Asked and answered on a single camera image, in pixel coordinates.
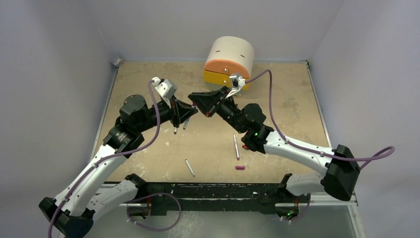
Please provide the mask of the grey marker pen red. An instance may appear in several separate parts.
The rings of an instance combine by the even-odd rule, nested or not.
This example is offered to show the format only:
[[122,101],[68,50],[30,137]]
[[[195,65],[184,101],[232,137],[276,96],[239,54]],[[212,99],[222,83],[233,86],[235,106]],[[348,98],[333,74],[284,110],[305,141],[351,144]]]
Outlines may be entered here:
[[240,160],[240,154],[239,154],[239,148],[238,148],[238,142],[237,142],[236,134],[233,134],[233,140],[234,140],[236,159]]

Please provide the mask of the grey corner bracket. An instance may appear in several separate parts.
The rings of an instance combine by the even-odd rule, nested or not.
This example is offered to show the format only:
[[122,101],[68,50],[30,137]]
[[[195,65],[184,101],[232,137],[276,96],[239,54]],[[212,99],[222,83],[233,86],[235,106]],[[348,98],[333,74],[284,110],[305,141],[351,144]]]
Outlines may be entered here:
[[124,63],[124,59],[120,57],[119,55],[110,55],[109,62],[116,68],[121,67],[121,65]]

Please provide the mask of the grey marker pen blue tip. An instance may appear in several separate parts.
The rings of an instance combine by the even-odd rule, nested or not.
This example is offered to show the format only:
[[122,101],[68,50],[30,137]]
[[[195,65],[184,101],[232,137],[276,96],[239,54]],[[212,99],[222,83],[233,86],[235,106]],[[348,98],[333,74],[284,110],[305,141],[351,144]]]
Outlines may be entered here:
[[184,123],[184,125],[183,125],[183,130],[186,130],[187,129],[188,123],[189,123],[189,120],[186,120],[185,123]]

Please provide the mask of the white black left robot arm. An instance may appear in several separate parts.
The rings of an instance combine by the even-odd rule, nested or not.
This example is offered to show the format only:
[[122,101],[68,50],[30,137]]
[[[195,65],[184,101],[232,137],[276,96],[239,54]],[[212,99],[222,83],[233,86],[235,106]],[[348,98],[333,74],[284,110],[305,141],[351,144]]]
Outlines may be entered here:
[[42,213],[67,238],[82,238],[95,221],[121,203],[150,200],[148,183],[136,174],[128,175],[116,187],[100,195],[97,190],[106,179],[139,149],[149,147],[157,138],[143,145],[142,133],[170,121],[175,127],[198,110],[172,96],[148,108],[141,95],[124,100],[115,126],[103,140],[91,162],[77,178],[56,197],[45,197],[39,204]]

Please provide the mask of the round cream drawer cabinet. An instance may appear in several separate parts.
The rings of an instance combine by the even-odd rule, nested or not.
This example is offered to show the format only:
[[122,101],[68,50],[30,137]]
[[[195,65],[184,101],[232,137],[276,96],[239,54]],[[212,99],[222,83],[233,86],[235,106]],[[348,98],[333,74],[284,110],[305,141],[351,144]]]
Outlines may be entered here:
[[216,39],[203,69],[203,80],[210,90],[230,86],[229,76],[239,73],[250,79],[254,64],[254,48],[238,37],[223,36]]

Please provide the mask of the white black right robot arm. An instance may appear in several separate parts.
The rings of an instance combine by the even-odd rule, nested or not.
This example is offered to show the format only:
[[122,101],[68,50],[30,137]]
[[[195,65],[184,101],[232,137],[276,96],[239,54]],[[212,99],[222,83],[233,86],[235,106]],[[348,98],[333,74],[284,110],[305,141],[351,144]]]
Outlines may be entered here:
[[296,196],[323,191],[341,201],[351,199],[361,169],[348,147],[320,147],[281,136],[264,124],[266,116],[259,104],[250,103],[240,109],[228,97],[229,91],[224,86],[217,91],[193,92],[188,98],[204,116],[210,118],[217,114],[238,133],[243,133],[241,140],[249,150],[284,157],[315,171],[301,176],[285,175],[278,188],[281,200],[289,202]]

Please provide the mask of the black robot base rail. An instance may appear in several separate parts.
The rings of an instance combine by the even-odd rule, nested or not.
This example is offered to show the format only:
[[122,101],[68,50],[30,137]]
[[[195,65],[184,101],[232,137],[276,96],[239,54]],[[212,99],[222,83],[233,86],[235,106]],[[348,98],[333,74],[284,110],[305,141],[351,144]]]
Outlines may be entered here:
[[294,217],[309,195],[294,196],[280,183],[147,182],[136,174],[126,176],[137,187],[136,198],[146,202],[151,195],[151,215],[168,211],[260,212]]

